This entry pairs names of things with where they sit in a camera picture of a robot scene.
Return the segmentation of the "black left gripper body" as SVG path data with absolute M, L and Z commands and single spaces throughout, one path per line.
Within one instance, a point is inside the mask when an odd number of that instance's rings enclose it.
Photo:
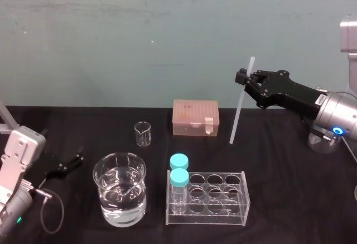
M 26 180 L 33 187 L 40 188 L 50 179 L 63 179 L 65 177 L 65 163 L 55 154 L 43 151 L 40 157 L 26 171 Z

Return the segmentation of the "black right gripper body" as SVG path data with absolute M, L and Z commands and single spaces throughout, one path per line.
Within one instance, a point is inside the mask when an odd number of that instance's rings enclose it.
M 327 98 L 327 93 L 307 87 L 290 79 L 287 71 L 268 71 L 259 83 L 265 108 L 280 106 L 304 117 L 315 119 Z

